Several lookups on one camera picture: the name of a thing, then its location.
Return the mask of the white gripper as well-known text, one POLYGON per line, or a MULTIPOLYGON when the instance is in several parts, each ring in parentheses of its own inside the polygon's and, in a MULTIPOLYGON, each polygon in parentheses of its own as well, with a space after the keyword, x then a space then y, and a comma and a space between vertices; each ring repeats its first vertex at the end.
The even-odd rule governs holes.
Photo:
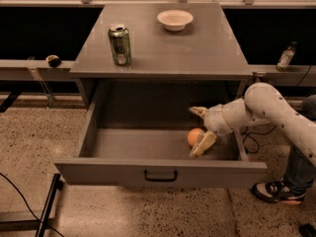
POLYGON ((232 128, 224 118, 222 109, 223 106, 221 104, 209 109, 205 107, 189 107, 189 111, 192 114, 203 119, 204 126, 209 130, 204 132, 204 135, 199 138, 194 146, 191 146, 191 157, 199 157, 211 147, 216 141, 215 135, 223 136, 232 132, 232 128))

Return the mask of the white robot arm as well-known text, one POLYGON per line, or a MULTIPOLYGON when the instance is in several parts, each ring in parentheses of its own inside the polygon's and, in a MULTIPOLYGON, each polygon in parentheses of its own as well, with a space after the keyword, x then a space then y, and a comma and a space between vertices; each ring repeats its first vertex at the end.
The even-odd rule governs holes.
POLYGON ((191 151, 199 157, 215 139, 242 126, 271 122, 316 166, 316 123, 298 113, 283 95, 268 83, 255 83, 239 98, 225 105, 209 109, 190 107, 189 111, 203 120, 207 132, 199 134, 191 151))

